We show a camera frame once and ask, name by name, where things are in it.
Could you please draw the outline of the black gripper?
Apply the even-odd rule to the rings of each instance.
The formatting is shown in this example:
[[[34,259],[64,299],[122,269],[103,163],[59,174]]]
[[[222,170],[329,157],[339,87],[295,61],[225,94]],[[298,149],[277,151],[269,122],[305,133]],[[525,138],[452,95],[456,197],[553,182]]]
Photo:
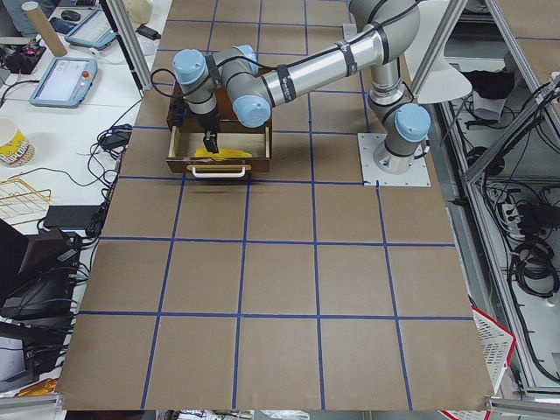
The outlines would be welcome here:
[[[203,144],[209,153],[218,153],[218,130],[220,127],[220,110],[216,102],[188,102],[189,116],[196,119],[205,131]]]

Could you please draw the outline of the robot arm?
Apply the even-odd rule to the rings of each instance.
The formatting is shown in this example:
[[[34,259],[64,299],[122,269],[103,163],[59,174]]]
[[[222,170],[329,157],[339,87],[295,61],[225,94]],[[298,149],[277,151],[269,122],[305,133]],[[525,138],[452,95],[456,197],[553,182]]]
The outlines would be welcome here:
[[[427,111],[406,101],[399,59],[416,38],[421,23],[416,1],[350,1],[357,33],[304,59],[257,70],[253,49],[238,45],[204,55],[196,49],[178,52],[172,71],[189,109],[204,130],[207,153],[218,152],[220,110],[215,92],[225,88],[238,121],[249,129],[263,126],[273,108],[368,67],[372,86],[368,105],[387,135],[374,152],[383,171],[405,173],[419,144],[427,137]]]

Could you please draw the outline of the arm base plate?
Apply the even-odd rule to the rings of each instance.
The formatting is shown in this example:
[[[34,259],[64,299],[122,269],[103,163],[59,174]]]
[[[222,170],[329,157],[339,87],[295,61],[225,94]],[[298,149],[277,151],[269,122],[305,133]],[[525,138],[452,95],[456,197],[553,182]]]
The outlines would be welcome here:
[[[361,31],[357,27],[355,23],[344,23],[342,25],[342,32],[343,32],[343,39],[346,42],[350,42],[354,39],[357,39],[358,36],[361,34]]]
[[[360,164],[365,186],[430,187],[422,147],[409,157],[397,157],[385,146],[385,133],[359,133]]]

